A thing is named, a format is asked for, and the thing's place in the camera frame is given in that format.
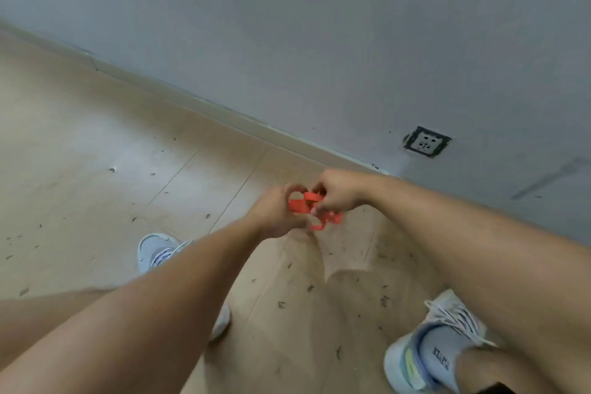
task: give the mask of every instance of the shoe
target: shoe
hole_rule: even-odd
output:
[[[162,265],[170,257],[182,251],[190,241],[179,243],[173,237],[164,234],[149,234],[139,241],[138,245],[138,268],[141,274],[144,274]],[[228,304],[224,303],[218,319],[213,326],[209,342],[217,340],[227,329],[232,321],[232,312]]]
[[[445,290],[433,301],[425,301],[425,305],[429,312],[423,322],[390,345],[384,356],[386,378],[398,394],[428,393],[442,387],[429,375],[418,355],[421,340],[433,328],[448,325],[472,340],[476,346],[494,346],[494,343],[484,339],[484,323],[466,308],[453,290]]]

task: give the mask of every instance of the wall socket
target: wall socket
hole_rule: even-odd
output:
[[[407,150],[434,158],[443,151],[451,139],[451,137],[417,126],[412,134],[405,138],[404,147]]]

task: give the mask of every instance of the white wall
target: white wall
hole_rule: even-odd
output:
[[[591,243],[591,0],[0,0],[0,16]],[[418,124],[453,137],[437,159],[400,149]]]

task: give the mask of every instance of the person's left hand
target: person's left hand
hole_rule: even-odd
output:
[[[257,200],[246,214],[261,228],[261,239],[282,237],[293,228],[306,228],[309,225],[305,215],[290,212],[288,201],[293,192],[307,192],[302,184],[286,184],[271,187]]]

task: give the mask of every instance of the beige floor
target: beige floor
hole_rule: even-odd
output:
[[[268,185],[323,169],[3,33],[0,131],[2,298],[125,283],[145,234],[200,237]],[[383,353],[422,319],[439,275],[368,207],[299,232],[248,260],[233,326],[184,392],[391,392]]]

